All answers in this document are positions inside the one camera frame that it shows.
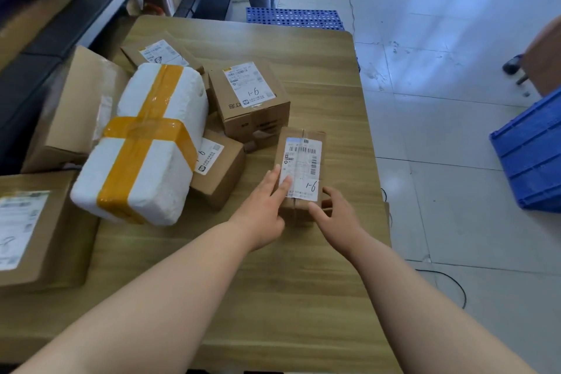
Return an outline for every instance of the person's right hand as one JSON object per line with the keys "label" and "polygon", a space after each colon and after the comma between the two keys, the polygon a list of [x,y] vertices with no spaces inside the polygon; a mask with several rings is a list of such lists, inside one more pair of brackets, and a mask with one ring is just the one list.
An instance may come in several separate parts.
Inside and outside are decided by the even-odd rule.
{"label": "person's right hand", "polygon": [[333,206],[331,217],[312,202],[308,204],[308,210],[328,243],[344,257],[349,258],[353,248],[360,245],[360,241],[368,236],[368,233],[361,227],[354,208],[345,200],[343,194],[329,186],[324,186],[323,192],[331,197],[321,204],[324,208]]}

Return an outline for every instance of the person's left hand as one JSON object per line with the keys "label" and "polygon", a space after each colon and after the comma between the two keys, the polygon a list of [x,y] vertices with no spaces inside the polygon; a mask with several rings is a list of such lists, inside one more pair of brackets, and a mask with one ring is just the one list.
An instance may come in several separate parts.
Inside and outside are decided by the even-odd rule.
{"label": "person's left hand", "polygon": [[278,215],[278,211],[292,179],[287,176],[273,193],[280,172],[281,166],[278,164],[268,171],[261,183],[230,217],[232,225],[250,235],[252,251],[275,241],[284,229],[284,220]]}

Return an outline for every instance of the yellow packing tape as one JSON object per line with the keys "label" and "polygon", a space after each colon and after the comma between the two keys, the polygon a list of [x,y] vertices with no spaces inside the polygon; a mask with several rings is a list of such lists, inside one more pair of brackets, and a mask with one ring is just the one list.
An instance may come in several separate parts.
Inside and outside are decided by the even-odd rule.
{"label": "yellow packing tape", "polygon": [[195,170],[197,150],[185,125],[163,118],[182,73],[182,66],[162,65],[138,116],[115,117],[103,131],[103,137],[123,138],[124,143],[99,191],[97,205],[129,223],[146,223],[127,200],[153,140],[175,142]]}

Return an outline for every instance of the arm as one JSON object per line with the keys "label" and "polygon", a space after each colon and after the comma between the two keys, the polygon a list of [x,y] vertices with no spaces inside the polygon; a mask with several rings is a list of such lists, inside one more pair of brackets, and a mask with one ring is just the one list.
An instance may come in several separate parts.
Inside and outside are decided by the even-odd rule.
{"label": "arm", "polygon": [[396,252],[362,229],[333,188],[332,216],[309,210],[327,241],[359,272],[405,373],[535,373],[519,356],[433,288]]}
{"label": "arm", "polygon": [[18,369],[41,373],[185,373],[244,257],[284,229],[271,195],[280,166],[228,222],[209,229],[94,307]]}

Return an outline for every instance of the chair leg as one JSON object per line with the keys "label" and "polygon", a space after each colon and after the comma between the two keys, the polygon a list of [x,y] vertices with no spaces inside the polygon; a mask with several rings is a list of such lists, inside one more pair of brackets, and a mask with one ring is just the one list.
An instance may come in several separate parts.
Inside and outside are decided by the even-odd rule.
{"label": "chair leg", "polygon": [[528,80],[528,74],[524,74],[520,79],[518,79],[516,81],[516,84],[522,84],[524,83],[526,80]]}

